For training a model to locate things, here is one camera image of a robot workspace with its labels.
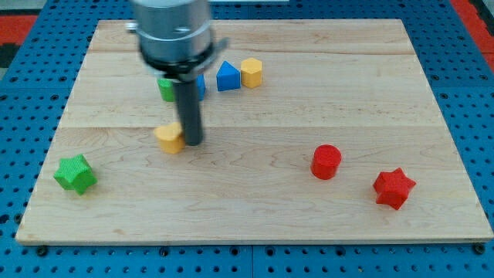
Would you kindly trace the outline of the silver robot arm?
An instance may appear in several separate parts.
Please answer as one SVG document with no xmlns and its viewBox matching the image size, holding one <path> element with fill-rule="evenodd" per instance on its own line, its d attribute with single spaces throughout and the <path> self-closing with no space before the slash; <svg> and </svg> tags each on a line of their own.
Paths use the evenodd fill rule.
<svg viewBox="0 0 494 278">
<path fill-rule="evenodd" d="M 217 40 L 207 0 L 131 0 L 144 62 L 164 78 L 189 82 L 228 47 Z"/>
</svg>

